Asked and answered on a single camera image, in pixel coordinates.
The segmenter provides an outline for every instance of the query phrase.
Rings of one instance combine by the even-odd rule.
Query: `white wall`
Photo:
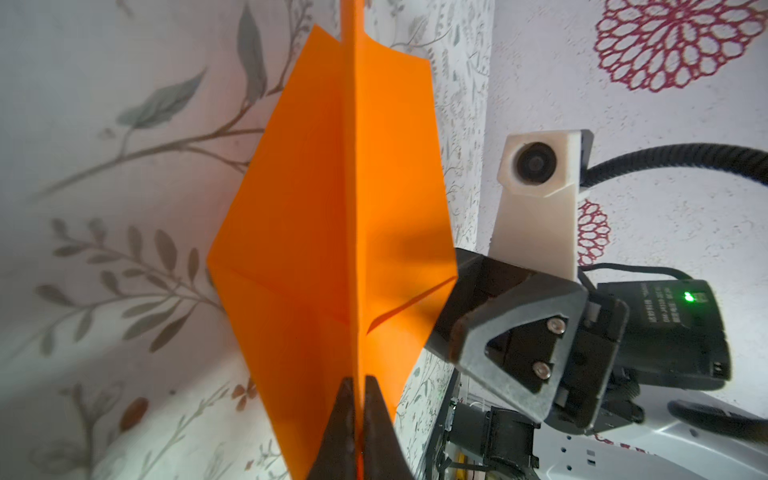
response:
[[[597,0],[497,2],[479,251],[487,251],[492,233],[507,134],[589,128],[592,164],[695,141],[768,150],[768,34],[754,38],[743,57],[685,88],[630,91],[598,66],[593,45],[603,14]],[[717,172],[665,169],[611,180],[594,188],[590,200],[602,205],[612,229],[602,260],[674,266],[710,282],[733,360],[733,380],[714,395],[768,416],[768,189]]]

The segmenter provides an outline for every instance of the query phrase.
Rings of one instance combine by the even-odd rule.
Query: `black cable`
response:
[[[683,400],[669,402],[667,410],[676,419],[708,432],[751,442],[768,443],[768,420],[765,419],[748,419],[709,405]]]
[[[578,279],[581,282],[581,285],[584,285],[584,288],[587,289],[589,292],[597,291],[597,288],[595,288],[594,283],[592,283],[591,280],[589,280],[589,277],[586,273],[584,273],[583,267],[578,267],[577,270]]]
[[[587,170],[581,186],[589,188],[621,175],[663,167],[710,168],[768,186],[767,152],[723,144],[664,145],[624,154]]]
[[[592,270],[600,269],[621,270],[623,272],[633,273],[657,273],[659,275],[673,276],[678,280],[693,280],[691,275],[682,272],[676,268],[670,268],[668,266],[635,266],[635,265],[622,265],[621,263],[595,263],[594,265],[585,265],[580,267],[580,270],[584,272],[590,272]]]

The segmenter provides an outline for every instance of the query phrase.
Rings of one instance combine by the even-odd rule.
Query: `wall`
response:
[[[677,3],[678,10],[664,11]],[[497,2],[479,251],[487,251],[490,241],[500,196],[495,178],[510,133],[589,128],[595,133],[592,164],[644,147],[683,142],[768,150],[768,34],[764,33],[765,16],[757,13],[766,3],[707,0],[697,2],[700,9],[693,11],[687,10],[690,3],[694,2]],[[697,35],[687,41],[681,33],[670,40],[668,48],[670,31],[662,32],[665,58],[672,57],[664,80],[653,80],[656,72],[647,74],[643,80],[647,83],[643,83],[643,74],[638,74],[642,68],[630,66],[631,71],[621,77],[622,66],[601,67],[610,63],[604,58],[613,54],[611,48],[619,48],[624,37],[631,37],[631,33],[611,28],[619,29],[619,23],[652,22],[660,18],[651,15],[653,9],[668,21],[688,19],[685,23],[694,26]],[[619,22],[614,24],[611,15]],[[657,25],[653,30],[653,26],[648,27],[648,37],[639,38],[636,45],[647,48],[661,28]],[[609,41],[598,37],[607,31],[617,38],[610,48],[606,48]],[[699,38],[715,38],[721,51],[705,55],[712,52],[711,45],[699,43]],[[698,52],[686,50],[687,46]],[[681,73],[684,63],[674,62],[675,50],[680,51],[683,62],[692,62],[687,73]],[[717,67],[714,70],[712,61]],[[604,251],[598,261],[674,266],[710,282],[733,360],[733,380],[714,395],[768,416],[764,307],[768,190],[722,173],[666,169],[610,180],[596,186],[589,200],[601,206],[610,228],[609,243],[593,247],[597,254]],[[591,276],[597,281],[641,278],[597,272]]]
[[[473,248],[493,1],[367,3],[432,60]],[[313,25],[339,0],[0,2],[0,477],[290,477],[205,259]],[[451,370],[406,384],[413,469]]]

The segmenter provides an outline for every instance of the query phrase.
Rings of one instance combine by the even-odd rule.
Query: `screw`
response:
[[[548,379],[550,376],[552,376],[552,370],[550,370],[549,365],[547,365],[544,362],[536,362],[533,364],[533,373],[536,374],[536,376],[542,380]]]
[[[562,335],[565,332],[565,322],[562,318],[553,316],[547,320],[547,329],[555,335]]]

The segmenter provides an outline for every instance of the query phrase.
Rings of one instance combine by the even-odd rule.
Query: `orange paper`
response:
[[[293,478],[344,377],[394,420],[456,279],[429,63],[315,27],[208,257]],[[358,472],[362,478],[362,469]]]

